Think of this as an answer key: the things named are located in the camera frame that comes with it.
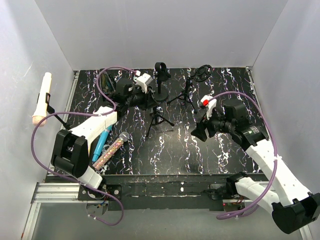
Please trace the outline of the black tripod shock-mount stand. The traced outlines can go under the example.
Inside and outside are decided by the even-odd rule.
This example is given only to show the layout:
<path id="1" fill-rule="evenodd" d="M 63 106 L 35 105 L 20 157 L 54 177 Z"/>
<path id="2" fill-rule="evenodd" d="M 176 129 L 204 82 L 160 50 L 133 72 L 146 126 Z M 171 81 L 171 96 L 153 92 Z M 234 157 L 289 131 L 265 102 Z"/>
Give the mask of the black tripod shock-mount stand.
<path id="1" fill-rule="evenodd" d="M 194 86 L 193 81 L 195 81 L 196 83 L 205 82 L 212 75 L 212 72 L 213 72 L 213 67 L 209 64 L 205 64 L 205 65 L 202 65 L 202 66 L 196 68 L 194 70 L 194 73 L 186 78 L 184 90 L 182 90 L 178 96 L 167 101 L 166 103 L 170 104 L 175 100 L 184 101 L 185 103 L 190 104 L 194 110 L 194 113 L 197 114 L 198 111 L 195 108 L 195 106 L 191 100 L 191 97 L 190 97 L 192 87 Z"/>

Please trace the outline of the glitter silver-head microphone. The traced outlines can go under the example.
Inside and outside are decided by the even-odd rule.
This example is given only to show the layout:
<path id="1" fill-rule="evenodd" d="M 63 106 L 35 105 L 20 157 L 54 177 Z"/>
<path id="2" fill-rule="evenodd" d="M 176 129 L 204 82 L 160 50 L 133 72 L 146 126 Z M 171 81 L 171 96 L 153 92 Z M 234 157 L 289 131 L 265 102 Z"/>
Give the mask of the glitter silver-head microphone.
<path id="1" fill-rule="evenodd" d="M 122 132 L 118 138 L 111 144 L 111 146 L 98 158 L 98 160 L 92 165 L 93 168 L 99 171 L 111 157 L 127 142 L 130 138 L 128 132 Z"/>

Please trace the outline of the black round-base mic stand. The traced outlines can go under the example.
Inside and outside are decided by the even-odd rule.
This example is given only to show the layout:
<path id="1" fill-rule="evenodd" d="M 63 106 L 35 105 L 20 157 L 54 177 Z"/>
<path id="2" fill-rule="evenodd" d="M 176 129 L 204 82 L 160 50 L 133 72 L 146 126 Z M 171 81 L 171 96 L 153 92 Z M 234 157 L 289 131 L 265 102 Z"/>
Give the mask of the black round-base mic stand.
<path id="1" fill-rule="evenodd" d="M 156 62 L 154 69 L 156 71 L 157 88 L 153 92 L 153 97 L 157 102 L 165 102 L 169 97 L 169 91 L 166 89 L 162 90 L 162 83 L 170 79 L 171 75 L 168 73 L 167 65 L 164 62 Z"/>

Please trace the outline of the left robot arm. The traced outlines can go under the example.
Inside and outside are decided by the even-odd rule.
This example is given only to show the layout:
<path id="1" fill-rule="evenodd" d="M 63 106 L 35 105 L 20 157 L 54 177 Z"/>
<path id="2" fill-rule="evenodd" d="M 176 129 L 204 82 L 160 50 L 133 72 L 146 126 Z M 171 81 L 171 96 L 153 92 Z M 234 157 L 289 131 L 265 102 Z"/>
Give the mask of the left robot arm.
<path id="1" fill-rule="evenodd" d="M 153 97 L 152 81 L 153 78 L 144 73 L 136 79 L 136 83 L 128 79 L 118 82 L 115 91 L 108 95 L 116 104 L 114 112 L 102 115 L 113 107 L 101 106 L 96 111 L 98 116 L 91 116 L 70 130 L 60 130 L 56 135 L 51 164 L 90 186 L 89 194 L 95 200 L 103 199 L 107 191 L 101 184 L 102 177 L 90 166 L 91 144 L 107 127 L 114 125 L 129 107 L 146 109 L 157 105 Z"/>

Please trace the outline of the teal blue microphone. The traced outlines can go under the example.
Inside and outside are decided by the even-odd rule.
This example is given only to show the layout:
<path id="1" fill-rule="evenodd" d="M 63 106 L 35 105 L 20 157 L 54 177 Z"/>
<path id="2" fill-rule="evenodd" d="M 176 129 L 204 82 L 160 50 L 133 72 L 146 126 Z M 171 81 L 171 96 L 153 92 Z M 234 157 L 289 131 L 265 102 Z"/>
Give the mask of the teal blue microphone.
<path id="1" fill-rule="evenodd" d="M 97 142 L 97 145 L 95 147 L 94 153 L 93 153 L 93 157 L 92 157 L 92 163 L 95 163 L 99 157 L 101 156 L 102 153 L 102 149 L 105 145 L 105 142 L 107 140 L 107 137 L 110 133 L 110 131 L 112 130 L 112 125 L 108 126 L 101 134 L 99 137 L 99 140 Z"/>

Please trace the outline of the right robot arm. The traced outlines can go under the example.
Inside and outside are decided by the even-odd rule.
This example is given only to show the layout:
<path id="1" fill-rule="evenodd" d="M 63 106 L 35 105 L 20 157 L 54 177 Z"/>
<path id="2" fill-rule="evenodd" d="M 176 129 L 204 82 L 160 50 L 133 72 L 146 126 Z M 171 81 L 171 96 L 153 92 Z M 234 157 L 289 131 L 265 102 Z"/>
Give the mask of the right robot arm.
<path id="1" fill-rule="evenodd" d="M 304 186 L 274 153 L 267 132 L 250 122 L 243 102 L 228 99 L 223 103 L 224 111 L 216 108 L 217 101 L 209 95 L 205 95 L 201 103 L 206 113 L 197 121 L 191 135 L 205 142 L 216 133 L 230 134 L 258 164 L 273 188 L 263 187 L 248 174 L 239 172 L 227 178 L 227 195 L 232 199 L 244 196 L 255 201 L 265 193 L 257 205 L 269 212 L 277 227 L 286 234 L 314 222 L 320 215 L 319 193 L 312 193 Z"/>

